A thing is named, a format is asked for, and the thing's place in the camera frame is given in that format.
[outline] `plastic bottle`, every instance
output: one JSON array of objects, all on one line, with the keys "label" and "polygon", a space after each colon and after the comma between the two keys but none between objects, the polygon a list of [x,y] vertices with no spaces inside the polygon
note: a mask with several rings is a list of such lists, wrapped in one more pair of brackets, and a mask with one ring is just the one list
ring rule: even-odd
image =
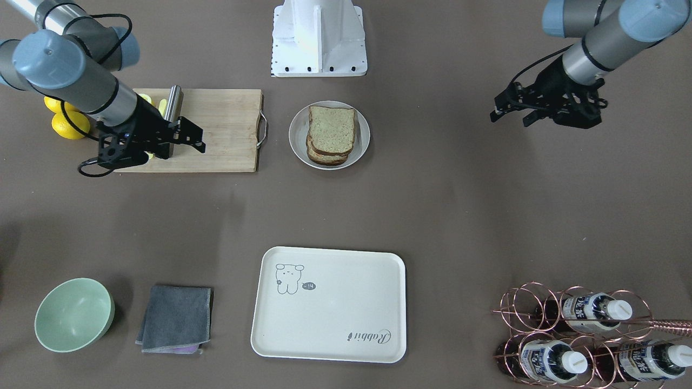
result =
[{"label": "plastic bottle", "polygon": [[[607,332],[620,326],[619,321],[611,320],[632,318],[632,306],[628,302],[616,300],[606,293],[564,298],[561,308],[562,318],[557,322],[554,330],[562,334]],[[558,320],[558,317],[558,302],[555,300],[545,302],[545,313],[543,307],[536,307],[536,319],[539,322],[543,320],[541,325],[543,329],[550,327],[555,320]]]},{"label": "plastic bottle", "polygon": [[521,351],[514,342],[507,347],[503,343],[495,355],[503,354],[517,355],[498,358],[500,371],[510,377],[541,383],[568,383],[588,368],[584,355],[561,341],[531,341]]},{"label": "plastic bottle", "polygon": [[[692,366],[692,348],[685,345],[646,341],[610,347],[613,357],[604,348],[596,349],[596,368],[603,380],[610,382],[661,381],[676,379]],[[615,363],[621,373],[616,373]]]}]

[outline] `brown table surface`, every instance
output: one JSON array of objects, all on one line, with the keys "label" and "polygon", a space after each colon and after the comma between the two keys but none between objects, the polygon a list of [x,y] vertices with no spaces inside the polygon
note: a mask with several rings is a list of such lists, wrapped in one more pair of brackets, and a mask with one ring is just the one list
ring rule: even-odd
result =
[{"label": "brown table surface", "polygon": [[[368,74],[271,78],[280,1],[83,1],[134,22],[130,87],[262,89],[269,139],[250,174],[80,176],[88,140],[50,126],[42,97],[0,88],[2,388],[516,388],[491,358],[491,314],[509,287],[628,288],[659,318],[692,319],[692,28],[607,77],[593,129],[522,114],[491,124],[521,68],[574,40],[546,36],[545,1],[367,1]],[[33,24],[0,2],[0,37]],[[535,73],[522,78],[533,81]],[[367,118],[355,165],[308,167],[292,117],[338,100]],[[262,255],[273,246],[387,251],[407,268],[408,351],[394,365],[266,359],[250,346]],[[76,277],[103,282],[118,314],[71,354],[36,340],[42,298]],[[215,290],[200,356],[134,345],[154,284]],[[667,388],[688,388],[692,379]]]}]

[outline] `bread slice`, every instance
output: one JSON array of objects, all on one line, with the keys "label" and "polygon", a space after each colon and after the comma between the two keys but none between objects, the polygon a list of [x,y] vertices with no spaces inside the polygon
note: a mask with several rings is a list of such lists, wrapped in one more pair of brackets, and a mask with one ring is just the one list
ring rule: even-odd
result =
[{"label": "bread slice", "polygon": [[356,110],[310,107],[308,143],[323,156],[348,156],[356,139]]},{"label": "bread slice", "polygon": [[326,166],[336,166],[336,165],[341,165],[342,163],[346,162],[348,159],[347,156],[339,156],[339,155],[322,155],[318,152],[315,151],[314,147],[312,146],[312,142],[310,141],[310,138],[305,142],[307,146],[307,156],[310,158],[310,161],[313,161],[315,163],[319,163],[320,165],[326,165]]}]

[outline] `green bowl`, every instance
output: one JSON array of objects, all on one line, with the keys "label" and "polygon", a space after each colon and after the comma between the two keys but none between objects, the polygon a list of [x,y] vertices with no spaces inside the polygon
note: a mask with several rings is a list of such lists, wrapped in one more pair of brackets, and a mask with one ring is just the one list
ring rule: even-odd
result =
[{"label": "green bowl", "polygon": [[34,320],[39,342],[50,351],[72,352],[96,342],[113,322],[116,306],[91,278],[58,285],[41,302]]}]

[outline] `bear drawing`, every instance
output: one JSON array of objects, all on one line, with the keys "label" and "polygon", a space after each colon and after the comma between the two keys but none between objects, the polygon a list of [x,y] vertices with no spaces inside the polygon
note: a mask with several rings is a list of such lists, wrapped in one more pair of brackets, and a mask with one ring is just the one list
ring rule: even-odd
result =
[{"label": "bear drawing", "polygon": [[298,291],[298,281],[305,266],[301,264],[277,264],[276,285],[280,294],[295,294]]}]

